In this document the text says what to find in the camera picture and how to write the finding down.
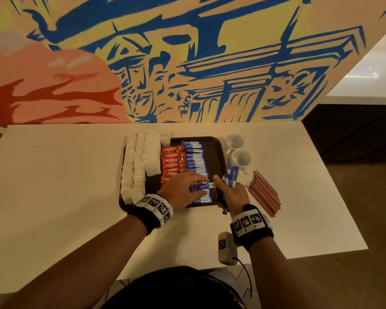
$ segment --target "tabletop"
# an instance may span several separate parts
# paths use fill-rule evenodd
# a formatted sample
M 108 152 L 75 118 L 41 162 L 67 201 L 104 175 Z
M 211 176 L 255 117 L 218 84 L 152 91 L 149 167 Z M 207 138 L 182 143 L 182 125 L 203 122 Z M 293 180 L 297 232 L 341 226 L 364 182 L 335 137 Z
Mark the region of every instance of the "tabletop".
M 252 164 L 238 181 L 248 184 L 257 169 L 279 193 L 282 208 L 270 221 L 287 258 L 367 249 L 300 122 L 13 125 L 0 140 L 0 293 L 17 291 L 126 216 L 118 205 L 126 134 L 148 130 L 214 136 L 225 151 L 225 136 L 241 134 Z M 216 206 L 175 214 L 144 239 L 119 279 L 223 266 L 217 236 L 230 222 Z M 250 263 L 243 248 L 238 257 Z

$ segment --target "brown tray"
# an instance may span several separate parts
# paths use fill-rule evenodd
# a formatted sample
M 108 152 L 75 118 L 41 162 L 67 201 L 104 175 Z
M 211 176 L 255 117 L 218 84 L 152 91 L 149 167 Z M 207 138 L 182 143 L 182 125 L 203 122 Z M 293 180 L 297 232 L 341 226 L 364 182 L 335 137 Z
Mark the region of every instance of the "brown tray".
M 222 177 L 227 173 L 226 163 L 224 161 L 223 149 L 221 147 L 220 141 L 214 137 L 190 137 L 190 138 L 172 138 L 170 145 L 176 146 L 180 145 L 182 141 L 191 141 L 191 142 L 200 142 L 203 147 L 203 155 L 207 167 L 207 172 L 209 174 L 209 179 L 212 182 L 213 175 L 218 175 Z M 124 153 L 126 152 L 126 147 L 123 151 L 123 162 L 124 162 Z M 146 180 L 146 194 L 156 194 L 160 190 L 160 177 L 161 174 L 147 177 Z M 124 200 L 119 193 L 118 204 L 122 210 L 126 213 L 129 212 L 130 208 L 134 206 L 133 204 L 124 204 Z M 187 207 L 200 207 L 200 206 L 212 206 L 216 205 L 216 200 L 213 200 L 212 203 L 203 203 L 203 204 L 190 204 Z

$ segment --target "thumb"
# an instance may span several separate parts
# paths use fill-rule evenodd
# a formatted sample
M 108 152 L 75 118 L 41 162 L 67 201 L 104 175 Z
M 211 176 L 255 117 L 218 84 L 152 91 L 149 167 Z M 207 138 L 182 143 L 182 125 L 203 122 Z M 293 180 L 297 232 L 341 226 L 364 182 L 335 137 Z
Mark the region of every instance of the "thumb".
M 191 193 L 191 201 L 195 201 L 196 199 L 199 199 L 200 197 L 203 197 L 207 194 L 207 192 L 205 190 L 200 190 L 200 191 L 196 191 L 196 192 L 193 192 Z
M 219 178 L 218 175 L 214 175 L 213 180 L 214 180 L 214 185 L 219 189 L 221 189 L 222 192 L 226 193 L 230 189 L 230 187 L 224 184 L 224 182 L 221 180 L 221 178 Z

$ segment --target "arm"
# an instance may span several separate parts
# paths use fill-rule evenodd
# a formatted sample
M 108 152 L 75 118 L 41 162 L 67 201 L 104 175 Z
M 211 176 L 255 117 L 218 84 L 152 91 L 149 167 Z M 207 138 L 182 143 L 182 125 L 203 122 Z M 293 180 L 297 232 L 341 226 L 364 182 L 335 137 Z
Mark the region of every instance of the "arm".
M 193 172 L 181 173 L 158 194 L 178 211 L 206 194 L 190 193 L 190 185 L 208 180 Z M 36 277 L 0 308 L 92 307 L 117 279 L 146 234 L 143 222 L 129 214 Z
M 218 177 L 213 177 L 216 187 L 223 191 L 230 209 L 231 218 L 241 214 L 250 203 L 244 185 L 226 186 Z M 258 239 L 249 248 L 257 291 L 263 309 L 323 309 L 325 306 L 290 266 L 272 237 Z

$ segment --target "ceramic mug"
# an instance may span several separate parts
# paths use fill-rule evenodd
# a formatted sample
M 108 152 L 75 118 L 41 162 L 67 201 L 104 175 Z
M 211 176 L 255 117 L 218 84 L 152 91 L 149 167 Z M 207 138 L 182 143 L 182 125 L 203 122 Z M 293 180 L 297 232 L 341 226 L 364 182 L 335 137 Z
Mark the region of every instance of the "ceramic mug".
M 232 154 L 232 160 L 247 175 L 246 167 L 252 162 L 250 154 L 245 150 L 235 150 Z
M 226 154 L 229 155 L 231 151 L 240 149 L 244 145 L 244 139 L 241 135 L 231 133 L 226 137 L 226 144 L 229 146 Z

